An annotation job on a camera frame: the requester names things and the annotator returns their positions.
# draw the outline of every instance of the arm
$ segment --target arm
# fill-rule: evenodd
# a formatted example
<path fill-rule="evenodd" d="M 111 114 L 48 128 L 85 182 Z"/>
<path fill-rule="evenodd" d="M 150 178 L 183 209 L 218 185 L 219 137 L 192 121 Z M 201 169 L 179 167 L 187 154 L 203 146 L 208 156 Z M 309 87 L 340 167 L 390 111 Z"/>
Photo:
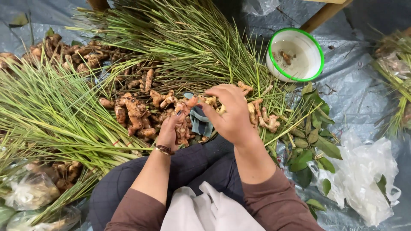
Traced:
<path fill-rule="evenodd" d="M 281 171 L 276 171 L 275 163 L 250 123 L 241 89 L 222 84 L 205 93 L 217 96 L 226 106 L 227 112 L 220 116 L 211 106 L 200 103 L 215 129 L 235 146 L 244 199 L 256 221 L 267 231 L 322 230 L 296 195 L 294 186 Z"/>
<path fill-rule="evenodd" d="M 166 119 L 161 127 L 157 145 L 177 150 L 175 124 L 182 116 Z M 143 169 L 121 200 L 105 231 L 160 230 L 166 214 L 167 187 L 171 157 L 153 150 Z"/>

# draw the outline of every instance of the white cloth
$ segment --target white cloth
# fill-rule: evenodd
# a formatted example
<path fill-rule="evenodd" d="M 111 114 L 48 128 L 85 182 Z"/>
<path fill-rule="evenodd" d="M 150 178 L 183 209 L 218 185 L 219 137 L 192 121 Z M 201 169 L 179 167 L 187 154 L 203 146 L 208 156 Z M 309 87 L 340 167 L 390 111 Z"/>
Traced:
<path fill-rule="evenodd" d="M 264 231 L 235 200 L 203 182 L 196 196 L 189 187 L 177 189 L 161 231 Z"/>

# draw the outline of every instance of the brown sleeve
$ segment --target brown sleeve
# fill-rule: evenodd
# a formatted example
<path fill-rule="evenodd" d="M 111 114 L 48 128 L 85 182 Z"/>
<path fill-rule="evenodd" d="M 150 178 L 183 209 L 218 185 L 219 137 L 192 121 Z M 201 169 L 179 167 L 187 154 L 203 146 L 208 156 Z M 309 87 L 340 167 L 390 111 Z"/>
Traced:
<path fill-rule="evenodd" d="M 104 231 L 157 231 L 166 215 L 158 200 L 128 189 Z"/>
<path fill-rule="evenodd" d="M 279 169 L 261 184 L 242 183 L 242 189 L 247 210 L 266 231 L 323 230 Z"/>

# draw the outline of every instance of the bracelet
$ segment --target bracelet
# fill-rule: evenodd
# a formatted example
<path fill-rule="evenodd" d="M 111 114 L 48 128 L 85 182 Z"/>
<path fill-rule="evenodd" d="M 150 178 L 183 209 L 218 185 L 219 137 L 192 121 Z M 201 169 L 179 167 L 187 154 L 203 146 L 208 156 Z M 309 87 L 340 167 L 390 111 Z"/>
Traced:
<path fill-rule="evenodd" d="M 162 152 L 166 155 L 174 155 L 174 152 L 171 151 L 171 148 L 168 148 L 168 147 L 163 146 L 163 145 L 157 145 L 157 144 L 155 144 L 154 147 L 157 151 Z"/>

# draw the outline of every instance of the green bowl rim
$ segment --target green bowl rim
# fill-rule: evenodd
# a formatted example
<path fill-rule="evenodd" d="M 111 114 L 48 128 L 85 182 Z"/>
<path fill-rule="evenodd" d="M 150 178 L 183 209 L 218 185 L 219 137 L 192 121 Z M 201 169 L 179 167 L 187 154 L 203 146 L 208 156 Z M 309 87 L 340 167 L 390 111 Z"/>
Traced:
<path fill-rule="evenodd" d="M 276 61 L 274 60 L 274 57 L 272 56 L 272 51 L 271 51 L 271 43 L 272 43 L 272 40 L 274 39 L 274 37 L 275 37 L 278 33 L 283 32 L 283 31 L 286 31 L 286 30 L 293 30 L 293 31 L 297 31 L 297 32 L 300 32 L 300 33 L 304 34 L 305 36 L 309 37 L 309 38 L 311 39 L 311 41 L 313 41 L 314 44 L 317 46 L 317 49 L 318 49 L 318 51 L 320 52 L 320 56 L 321 56 L 321 65 L 320 65 L 320 69 L 318 70 L 318 72 L 317 72 L 313 77 L 308 78 L 308 79 L 298 79 L 298 78 L 292 77 L 292 76 L 290 76 L 289 74 L 287 74 L 286 72 L 284 72 L 284 71 L 278 66 L 278 64 L 276 63 Z M 305 31 L 303 31 L 303 30 L 297 29 L 297 28 L 283 28 L 283 29 L 278 30 L 276 33 L 274 33 L 274 34 L 272 35 L 272 37 L 271 37 L 271 39 L 270 39 L 270 43 L 269 43 L 269 45 L 268 45 L 268 54 L 269 54 L 269 56 L 270 56 L 271 62 L 273 63 L 274 67 L 275 67 L 282 75 L 284 75 L 285 77 L 287 77 L 287 78 L 289 78 L 289 79 L 291 79 L 291 80 L 297 81 L 297 82 L 308 82 L 308 81 L 311 81 L 311 80 L 317 78 L 317 77 L 321 74 L 321 72 L 323 71 L 323 68 L 324 68 L 324 54 L 323 54 L 323 50 L 321 49 L 320 44 L 319 44 L 319 43 L 314 39 L 314 37 L 312 37 L 309 33 L 305 32 Z"/>

